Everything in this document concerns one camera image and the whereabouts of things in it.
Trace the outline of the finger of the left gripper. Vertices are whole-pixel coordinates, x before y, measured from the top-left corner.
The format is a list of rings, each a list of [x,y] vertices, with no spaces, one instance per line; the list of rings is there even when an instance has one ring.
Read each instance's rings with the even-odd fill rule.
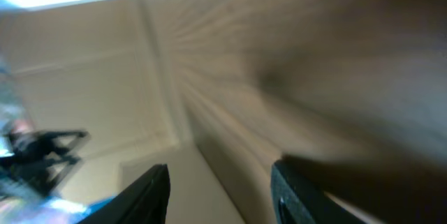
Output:
[[[50,196],[81,162],[74,154],[61,158],[6,158],[7,196]]]
[[[53,130],[6,134],[13,150],[21,156],[63,156],[74,150],[89,135],[86,130]]]

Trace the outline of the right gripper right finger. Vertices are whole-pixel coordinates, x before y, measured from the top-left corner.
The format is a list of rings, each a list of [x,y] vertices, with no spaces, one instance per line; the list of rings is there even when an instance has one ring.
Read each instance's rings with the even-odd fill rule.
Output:
[[[284,160],[272,165],[270,189],[278,224],[364,224]]]

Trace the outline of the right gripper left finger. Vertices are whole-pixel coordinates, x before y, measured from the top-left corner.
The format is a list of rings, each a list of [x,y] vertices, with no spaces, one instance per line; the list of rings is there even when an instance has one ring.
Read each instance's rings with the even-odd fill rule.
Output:
[[[156,164],[80,224],[165,224],[170,197],[166,164]]]

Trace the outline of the cardboard box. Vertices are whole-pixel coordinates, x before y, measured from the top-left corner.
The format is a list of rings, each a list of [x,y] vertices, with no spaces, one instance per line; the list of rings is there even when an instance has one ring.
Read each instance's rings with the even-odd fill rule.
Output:
[[[89,131],[64,198],[89,204],[117,195],[166,162],[169,223],[242,222],[198,150],[176,138],[130,0],[2,12],[1,55],[34,128]]]

